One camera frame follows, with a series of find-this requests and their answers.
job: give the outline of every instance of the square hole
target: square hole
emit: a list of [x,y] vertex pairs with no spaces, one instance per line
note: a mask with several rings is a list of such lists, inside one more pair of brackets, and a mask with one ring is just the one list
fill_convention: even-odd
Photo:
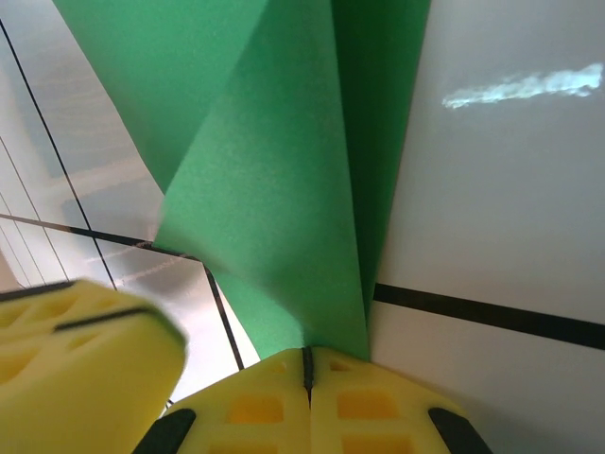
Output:
[[407,437],[397,435],[345,435],[342,454],[414,454]]
[[10,382],[18,376],[31,362],[38,349],[30,349],[21,352],[6,352],[0,354],[0,385]]
[[224,445],[212,446],[209,454],[278,454],[274,445]]
[[265,394],[248,394],[236,398],[227,418],[227,422],[231,424],[275,424],[282,421],[282,401]]
[[337,397],[340,419],[396,419],[399,411],[391,396],[378,390],[352,390]]

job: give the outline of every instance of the black line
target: black line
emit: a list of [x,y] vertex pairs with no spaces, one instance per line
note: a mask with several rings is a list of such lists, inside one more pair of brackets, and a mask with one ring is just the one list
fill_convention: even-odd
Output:
[[[2,203],[4,203],[4,205],[7,207],[7,210],[9,210],[9,215],[12,215],[12,213],[10,212],[9,205],[7,204],[7,201],[4,200],[4,196],[2,195],[2,192],[0,192],[0,199],[2,199]],[[19,225],[17,224],[16,221],[13,221],[13,223],[15,224],[15,228],[17,229],[17,232],[19,232],[19,236],[21,237],[23,244],[26,245],[27,252],[29,253],[29,256],[31,257],[31,260],[34,262],[34,267],[36,267],[36,270],[38,270],[38,274],[40,275],[40,278],[42,279],[43,284],[46,284],[46,280],[44,279],[44,276],[42,276],[42,272],[40,271],[40,268],[38,267],[38,262],[36,262],[36,259],[34,258],[33,253],[31,253],[31,250],[29,249],[29,245],[27,244],[26,239],[23,238],[23,233],[21,232]]]
[[9,247],[10,247],[10,250],[12,251],[12,254],[15,256],[15,260],[17,260],[17,263],[19,264],[19,268],[21,268],[21,271],[23,272],[23,276],[25,276],[25,277],[26,277],[27,284],[28,284],[29,286],[31,286],[31,282],[29,282],[29,278],[27,277],[27,273],[26,273],[26,271],[23,269],[23,265],[21,264],[21,260],[19,260],[19,257],[18,257],[18,256],[17,256],[17,254],[15,253],[15,250],[14,250],[14,249],[12,249],[12,244],[10,244],[9,238],[7,237],[7,234],[5,234],[5,233],[4,233],[4,229],[2,228],[2,226],[1,226],[1,225],[0,225],[0,231],[2,232],[2,236],[4,237],[4,239],[7,241],[8,245],[9,245]]
[[110,320],[122,319],[139,314],[154,315],[154,311],[147,306],[131,307],[130,309],[118,310],[116,312],[110,312],[109,314],[96,315],[87,319],[76,320],[75,322],[61,323],[55,326],[53,332],[57,333],[67,331],[68,329],[81,328],[82,326],[88,326],[89,324],[104,323]]
[[[38,214],[38,210],[36,209],[36,205],[34,205],[34,201],[29,196],[29,192],[27,191],[26,185],[23,182],[23,179],[21,178],[21,174],[19,173],[19,170],[17,170],[17,166],[15,165],[14,161],[12,160],[12,156],[10,156],[9,149],[7,148],[7,144],[4,143],[4,139],[2,138],[2,135],[0,135],[0,142],[2,142],[4,151],[7,153],[10,163],[12,164],[12,168],[14,169],[15,173],[17,174],[17,178],[19,179],[19,183],[21,183],[21,187],[26,192],[27,199],[29,200],[31,207],[33,208],[34,213],[36,214],[36,218],[38,218],[38,220],[41,220],[40,215]],[[7,209],[9,210],[9,214],[12,215],[12,213],[10,212],[9,204],[6,201],[4,201],[4,204],[7,206]],[[67,279],[69,281],[69,277],[67,277],[67,272],[65,272],[65,268],[63,267],[63,264],[61,263],[61,259],[59,258],[57,251],[55,250],[55,246],[53,245],[53,242],[50,240],[50,237],[48,236],[48,232],[46,231],[46,229],[44,229],[44,227],[42,228],[42,230],[43,230],[44,234],[46,235],[48,244],[50,244],[50,248],[53,250],[55,257],[57,257],[57,261],[59,262],[59,266],[60,266],[61,270],[63,271],[63,275],[65,276],[65,279]]]
[[222,298],[220,298],[218,285],[216,284],[215,277],[212,275],[210,270],[206,268],[205,265],[204,269],[206,271],[206,276],[208,277],[208,284],[210,284],[210,290],[212,291],[212,294],[215,297],[216,309],[218,309],[218,315],[220,315],[220,320],[223,322],[223,326],[225,327],[225,332],[227,333],[227,338],[229,339],[229,344],[231,345],[233,356],[235,357],[235,362],[237,363],[237,368],[241,371],[242,369],[244,369],[244,361],[242,361],[242,357],[239,354],[237,342],[235,342],[235,336],[233,335],[231,324],[229,323],[229,318],[227,317],[227,312],[225,312],[223,300]]
[[69,234],[79,235],[79,236],[87,236],[92,239],[100,239],[103,241],[108,241],[110,243],[123,244],[125,246],[131,246],[137,249],[144,249],[146,251],[153,251],[155,253],[165,253],[166,255],[172,255],[175,257],[186,258],[188,260],[194,260],[199,262],[194,256],[188,255],[186,253],[176,253],[174,251],[169,251],[167,249],[156,248],[153,246],[152,241],[148,241],[146,239],[141,238],[133,238],[131,236],[121,236],[108,234],[106,232],[98,232],[96,230],[90,229],[81,229],[79,227],[72,227],[69,225],[56,224],[54,222],[46,222],[44,220],[36,220],[36,219],[28,219],[28,218],[20,218],[18,216],[8,216],[0,213],[0,218],[16,220],[17,222],[23,222],[24,224],[37,225],[39,227],[44,227],[50,230],[57,230],[59,232],[67,232]]
[[480,303],[409,288],[397,288],[385,284],[376,284],[374,300],[541,338],[605,350],[605,325],[599,323]]
[[306,389],[309,407],[311,407],[311,396],[315,382],[315,364],[313,362],[313,349],[311,347],[304,347],[302,349],[302,373],[302,385]]
[[57,282],[55,284],[46,284],[45,286],[36,286],[30,288],[22,288],[20,290],[6,291],[0,293],[0,304],[9,303],[11,301],[19,300],[21,298],[29,298],[31,296],[42,295],[51,291],[65,290],[66,288],[70,288],[71,286],[73,286],[75,283],[75,281]]
[[[59,160],[60,168],[62,169],[63,175],[65,176],[65,180],[69,184],[69,188],[71,189],[72,194],[74,195],[74,199],[76,200],[76,203],[78,204],[78,208],[79,208],[79,211],[82,214],[82,217],[84,219],[84,223],[86,223],[86,227],[88,227],[89,230],[93,230],[92,227],[91,227],[91,223],[89,222],[88,217],[86,216],[86,213],[84,212],[84,208],[82,207],[82,203],[79,201],[78,194],[76,193],[76,189],[74,188],[74,185],[72,184],[72,180],[71,180],[71,178],[69,178],[69,174],[67,173],[67,169],[65,168],[65,164],[63,163],[61,155],[59,154],[59,149],[57,148],[57,144],[55,143],[55,139],[53,138],[53,135],[50,133],[50,129],[48,128],[48,125],[46,124],[46,120],[44,120],[44,116],[42,115],[42,110],[40,109],[40,106],[38,105],[38,101],[36,100],[36,97],[34,96],[34,93],[31,90],[31,86],[29,85],[29,81],[27,80],[26,73],[25,73],[25,71],[23,69],[23,66],[21,65],[21,62],[19,61],[19,57],[17,56],[17,52],[15,51],[15,48],[12,45],[12,41],[10,40],[9,33],[7,32],[7,29],[4,27],[2,19],[0,19],[0,28],[2,28],[2,32],[4,33],[4,36],[7,39],[7,43],[9,44],[10,52],[12,54],[12,57],[15,59],[15,62],[17,63],[17,67],[19,68],[19,72],[21,73],[21,78],[23,79],[23,82],[26,85],[27,92],[29,93],[29,96],[31,97],[31,101],[33,102],[34,107],[36,108],[36,112],[38,113],[38,116],[40,117],[40,120],[42,121],[42,124],[44,126],[44,130],[46,131],[46,135],[48,136],[48,140],[50,141],[50,144],[52,145],[53,150],[55,150],[55,154],[57,155],[57,159]],[[101,252],[101,248],[99,248],[98,242],[96,241],[95,238],[93,238],[93,242],[95,244],[96,251],[98,252],[99,256],[101,257],[101,261],[103,262],[103,267],[105,267],[105,271],[107,272],[110,280],[112,281],[113,288],[117,289],[117,287],[115,286],[115,282],[113,281],[112,273],[110,272],[110,269],[107,266],[107,262],[105,261],[105,257],[103,257],[103,253]]]

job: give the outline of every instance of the black groove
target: black groove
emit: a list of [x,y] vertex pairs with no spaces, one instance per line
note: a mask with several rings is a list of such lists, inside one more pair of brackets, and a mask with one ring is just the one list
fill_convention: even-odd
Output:
[[97,324],[109,322],[115,319],[123,319],[125,317],[132,317],[133,315],[139,314],[154,314],[155,312],[150,307],[132,307],[130,309],[118,310],[116,312],[110,312],[109,314],[97,315],[88,319],[76,320],[74,322],[61,323],[55,326],[54,332],[67,331],[69,329],[81,328],[82,326],[88,326],[89,324]]
[[311,394],[315,381],[315,365],[313,363],[313,350],[311,347],[304,347],[302,349],[302,369],[304,374],[302,384],[306,389],[306,394],[309,398],[309,407],[311,407]]

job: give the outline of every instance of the white wall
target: white wall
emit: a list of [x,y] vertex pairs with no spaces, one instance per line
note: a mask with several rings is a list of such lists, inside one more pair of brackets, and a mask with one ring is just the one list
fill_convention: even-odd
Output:
[[[605,2],[434,0],[379,282],[605,323]],[[605,452],[605,352],[377,304],[495,452]]]

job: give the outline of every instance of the folded green sheet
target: folded green sheet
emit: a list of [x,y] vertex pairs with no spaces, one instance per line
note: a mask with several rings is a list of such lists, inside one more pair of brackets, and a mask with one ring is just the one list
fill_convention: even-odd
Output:
[[368,358],[428,0],[54,0],[261,358]]

